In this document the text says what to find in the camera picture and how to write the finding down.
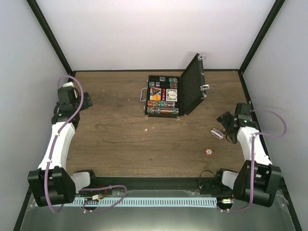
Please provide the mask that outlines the striped chip roll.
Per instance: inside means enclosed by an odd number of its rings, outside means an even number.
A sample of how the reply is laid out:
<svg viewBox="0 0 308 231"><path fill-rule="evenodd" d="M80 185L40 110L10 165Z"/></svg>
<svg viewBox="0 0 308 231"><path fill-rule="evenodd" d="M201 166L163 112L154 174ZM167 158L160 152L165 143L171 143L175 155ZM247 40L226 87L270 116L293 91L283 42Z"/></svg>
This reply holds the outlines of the striped chip roll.
<svg viewBox="0 0 308 231"><path fill-rule="evenodd" d="M218 140L222 140L224 138L224 133L222 131L218 130L217 128L212 128L210 132Z"/></svg>

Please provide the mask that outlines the orange poker chip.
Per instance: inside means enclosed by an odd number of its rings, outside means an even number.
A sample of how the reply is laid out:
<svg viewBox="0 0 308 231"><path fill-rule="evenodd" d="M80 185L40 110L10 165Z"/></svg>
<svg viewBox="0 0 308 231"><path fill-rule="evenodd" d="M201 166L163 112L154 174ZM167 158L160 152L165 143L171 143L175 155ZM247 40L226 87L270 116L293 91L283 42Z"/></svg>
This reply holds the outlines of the orange poker chip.
<svg viewBox="0 0 308 231"><path fill-rule="evenodd" d="M213 151L212 151L211 148L206 148L205 149L205 155L206 156L210 157L210 156L212 156L212 154L213 154Z"/></svg>

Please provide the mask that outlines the black poker set case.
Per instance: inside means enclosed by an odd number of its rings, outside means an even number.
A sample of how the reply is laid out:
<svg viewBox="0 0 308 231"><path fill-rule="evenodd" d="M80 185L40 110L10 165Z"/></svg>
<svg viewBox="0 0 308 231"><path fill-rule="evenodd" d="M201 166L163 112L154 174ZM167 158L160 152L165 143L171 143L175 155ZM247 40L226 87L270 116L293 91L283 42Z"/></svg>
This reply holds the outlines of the black poker set case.
<svg viewBox="0 0 308 231"><path fill-rule="evenodd" d="M197 53L190 61L181 76L149 75L147 86L141 89L140 101L145 103L144 113L149 117L181 117L191 113L206 97L210 86L205 82L204 63L205 55ZM160 81L160 77L165 77L165 81ZM150 101L150 89L156 88L155 83L160 82L160 89L171 89L168 79L176 77L178 79L178 101L175 108L179 109L178 115L149 114L147 102Z"/></svg>

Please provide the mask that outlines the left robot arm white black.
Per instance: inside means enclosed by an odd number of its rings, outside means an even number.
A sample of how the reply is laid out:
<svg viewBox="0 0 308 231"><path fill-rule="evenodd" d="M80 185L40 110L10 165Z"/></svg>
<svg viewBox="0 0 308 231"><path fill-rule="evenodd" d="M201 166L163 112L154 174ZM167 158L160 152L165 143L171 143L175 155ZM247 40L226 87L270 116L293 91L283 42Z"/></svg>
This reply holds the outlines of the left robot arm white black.
<svg viewBox="0 0 308 231"><path fill-rule="evenodd" d="M81 170L69 175L66 160L76 133L80 111L92 106L87 92L78 90L73 82L57 90L58 102L51 119L51 138L46 153L36 170L29 172L27 180L39 207L63 205L74 201L81 190L94 194L98 182L92 170Z"/></svg>

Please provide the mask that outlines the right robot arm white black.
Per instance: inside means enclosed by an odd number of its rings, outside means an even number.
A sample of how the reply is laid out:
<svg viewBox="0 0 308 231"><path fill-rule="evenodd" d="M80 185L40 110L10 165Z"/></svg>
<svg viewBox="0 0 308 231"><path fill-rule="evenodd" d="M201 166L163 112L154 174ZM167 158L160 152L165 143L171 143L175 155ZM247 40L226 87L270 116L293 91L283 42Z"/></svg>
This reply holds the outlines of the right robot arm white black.
<svg viewBox="0 0 308 231"><path fill-rule="evenodd" d="M265 133L252 120L251 105L238 103L234 114L225 112L217 121L225 129L226 138L233 144L239 143L244 156L244 164L239 172L220 169L214 181L214 189L220 194L232 190L234 199L271 207L278 189L281 169L275 166L261 143Z"/></svg>

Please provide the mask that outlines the white dealer button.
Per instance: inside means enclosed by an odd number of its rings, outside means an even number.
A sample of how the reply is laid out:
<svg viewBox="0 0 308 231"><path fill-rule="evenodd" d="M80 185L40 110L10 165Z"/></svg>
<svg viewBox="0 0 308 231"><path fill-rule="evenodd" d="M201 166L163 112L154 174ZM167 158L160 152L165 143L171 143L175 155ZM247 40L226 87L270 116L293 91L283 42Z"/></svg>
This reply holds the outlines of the white dealer button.
<svg viewBox="0 0 308 231"><path fill-rule="evenodd" d="M170 100L176 99L176 98L177 98L177 93L176 93L176 92L173 92L173 91L169 92L169 93L168 93L168 98L169 98Z"/></svg>

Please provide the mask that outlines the chips row in case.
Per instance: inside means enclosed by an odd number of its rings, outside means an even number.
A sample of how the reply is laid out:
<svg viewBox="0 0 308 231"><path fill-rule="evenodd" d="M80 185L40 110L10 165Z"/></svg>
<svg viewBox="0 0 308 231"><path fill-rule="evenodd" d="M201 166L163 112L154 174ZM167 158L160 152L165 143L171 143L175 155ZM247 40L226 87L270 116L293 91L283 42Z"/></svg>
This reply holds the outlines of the chips row in case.
<svg viewBox="0 0 308 231"><path fill-rule="evenodd" d="M167 102L167 101L148 101L148 107L170 107L174 108L176 106L175 102Z"/></svg>
<svg viewBox="0 0 308 231"><path fill-rule="evenodd" d="M168 115L178 115L179 109L172 107L148 107L146 112L149 114L168 114Z"/></svg>

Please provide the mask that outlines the blue playing card deck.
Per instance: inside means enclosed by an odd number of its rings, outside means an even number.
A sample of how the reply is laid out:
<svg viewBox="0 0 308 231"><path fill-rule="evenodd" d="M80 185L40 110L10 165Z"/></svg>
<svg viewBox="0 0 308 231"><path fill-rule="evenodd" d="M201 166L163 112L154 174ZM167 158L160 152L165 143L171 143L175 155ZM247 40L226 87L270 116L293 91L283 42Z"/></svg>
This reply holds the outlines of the blue playing card deck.
<svg viewBox="0 0 308 231"><path fill-rule="evenodd" d="M178 90L177 89L166 89L166 101L177 102L178 101Z"/></svg>

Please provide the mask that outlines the chips in case back slot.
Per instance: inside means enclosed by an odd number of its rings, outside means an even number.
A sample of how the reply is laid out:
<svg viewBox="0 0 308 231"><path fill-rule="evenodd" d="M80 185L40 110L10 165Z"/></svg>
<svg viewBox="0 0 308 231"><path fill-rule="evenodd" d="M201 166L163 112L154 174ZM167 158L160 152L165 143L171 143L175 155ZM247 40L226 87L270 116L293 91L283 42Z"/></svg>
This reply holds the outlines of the chips in case back slot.
<svg viewBox="0 0 308 231"><path fill-rule="evenodd" d="M169 86L171 89L178 88L178 79L176 77L170 77L168 81L169 81Z"/></svg>

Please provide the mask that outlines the red dice in case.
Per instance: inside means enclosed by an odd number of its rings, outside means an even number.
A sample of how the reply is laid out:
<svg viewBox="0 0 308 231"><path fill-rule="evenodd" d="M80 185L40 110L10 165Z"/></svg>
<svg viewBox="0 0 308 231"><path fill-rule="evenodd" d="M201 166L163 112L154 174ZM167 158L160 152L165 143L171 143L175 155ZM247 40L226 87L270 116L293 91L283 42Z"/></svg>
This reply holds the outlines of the red dice in case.
<svg viewBox="0 0 308 231"><path fill-rule="evenodd" d="M162 101L165 101L165 100L166 100L166 89L162 89L161 100L162 100Z"/></svg>

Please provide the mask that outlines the metal sheet front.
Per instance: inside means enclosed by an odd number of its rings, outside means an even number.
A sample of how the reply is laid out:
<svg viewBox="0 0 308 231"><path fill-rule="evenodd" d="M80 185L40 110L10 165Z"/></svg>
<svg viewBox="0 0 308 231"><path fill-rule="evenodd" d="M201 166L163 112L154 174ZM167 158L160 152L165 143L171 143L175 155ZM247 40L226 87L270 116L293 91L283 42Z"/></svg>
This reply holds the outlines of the metal sheet front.
<svg viewBox="0 0 308 231"><path fill-rule="evenodd" d="M84 213L66 206L58 214L30 199L21 231L296 231L281 192L270 208L253 205L242 212L209 207L115 207Z"/></svg>

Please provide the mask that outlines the black frame rail right side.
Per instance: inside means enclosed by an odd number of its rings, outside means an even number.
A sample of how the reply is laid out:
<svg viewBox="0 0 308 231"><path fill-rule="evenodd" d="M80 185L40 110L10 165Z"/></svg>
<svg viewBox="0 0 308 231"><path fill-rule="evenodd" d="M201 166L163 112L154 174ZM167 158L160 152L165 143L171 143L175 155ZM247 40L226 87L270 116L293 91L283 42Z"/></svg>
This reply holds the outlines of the black frame rail right side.
<svg viewBox="0 0 308 231"><path fill-rule="evenodd" d="M242 85L242 88L243 88L243 91L244 91L246 102L253 109L251 97L249 95L248 88L247 88L247 85L246 85L245 80L244 80L244 74L240 74L239 71L238 71L238 74L239 74L239 79L240 79L240 82L241 82L241 85ZM252 158L251 141L252 141L253 133L261 131L255 112L251 112L250 120L252 122L256 122L257 125L254 125L254 128L241 128L239 130L239 135L238 135L239 142L240 142L240 145L242 147L242 152L243 152L243 156L244 156L245 160L251 160L251 158ZM254 160L258 164L261 164L261 165L265 165L265 166L272 165L272 162L271 162L269 155L268 155L267 147L265 145L265 142L264 142L264 139L262 138L262 136L256 137L255 147L254 147Z"/></svg>

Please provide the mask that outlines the black front mounting rail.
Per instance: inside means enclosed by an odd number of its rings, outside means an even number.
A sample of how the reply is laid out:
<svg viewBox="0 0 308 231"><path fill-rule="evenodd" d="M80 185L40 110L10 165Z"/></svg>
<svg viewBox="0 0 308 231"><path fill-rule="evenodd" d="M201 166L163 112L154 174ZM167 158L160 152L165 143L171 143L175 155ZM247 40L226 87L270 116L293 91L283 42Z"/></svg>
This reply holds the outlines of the black front mounting rail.
<svg viewBox="0 0 308 231"><path fill-rule="evenodd" d="M132 190L187 190L198 191L211 196L231 196L232 190L219 184L214 177L174 178L174 177L94 177L90 187L98 188L110 185L124 185Z"/></svg>

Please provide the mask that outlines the black frame post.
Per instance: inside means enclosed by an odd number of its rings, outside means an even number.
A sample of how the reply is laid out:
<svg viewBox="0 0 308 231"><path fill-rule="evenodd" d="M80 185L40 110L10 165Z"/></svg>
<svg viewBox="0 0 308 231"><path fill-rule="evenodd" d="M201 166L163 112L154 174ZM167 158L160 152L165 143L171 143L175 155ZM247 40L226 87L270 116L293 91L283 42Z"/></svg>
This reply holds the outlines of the black frame post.
<svg viewBox="0 0 308 231"><path fill-rule="evenodd" d="M282 6L284 5L285 0L275 0L272 8L270 9L265 21L263 22L256 38L254 39L244 61L242 62L239 72L243 74L247 67L249 66L250 62L252 61L255 53L257 52L259 46L261 45L263 39L265 38L267 32L269 31L271 25L273 24L276 16L280 12Z"/></svg>
<svg viewBox="0 0 308 231"><path fill-rule="evenodd" d="M63 68L65 69L66 73L71 74L73 73L72 68L70 67L55 35L53 34L42 10L39 7L39 4L36 0L26 0L28 3L32 13L34 14L36 20L38 21L40 27L42 28L43 32L45 33L49 43L51 44L53 50L55 51L60 63L62 64Z"/></svg>

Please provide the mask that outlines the black frame post right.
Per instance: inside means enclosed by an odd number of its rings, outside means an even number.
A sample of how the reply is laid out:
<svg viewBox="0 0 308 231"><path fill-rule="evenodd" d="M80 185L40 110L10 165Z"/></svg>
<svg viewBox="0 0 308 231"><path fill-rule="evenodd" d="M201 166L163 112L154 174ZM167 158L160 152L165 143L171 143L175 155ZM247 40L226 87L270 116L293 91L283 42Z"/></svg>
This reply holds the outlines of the black frame post right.
<svg viewBox="0 0 308 231"><path fill-rule="evenodd" d="M249 66L250 62L252 61L255 53L257 52L259 46L261 45L263 39L265 38L267 32L269 31L271 25L273 24L276 16L280 12L282 6L284 5L285 0L275 0L272 8L270 9L265 21L263 22L256 38L254 39L244 61L242 62L239 72L243 74L247 67Z"/></svg>

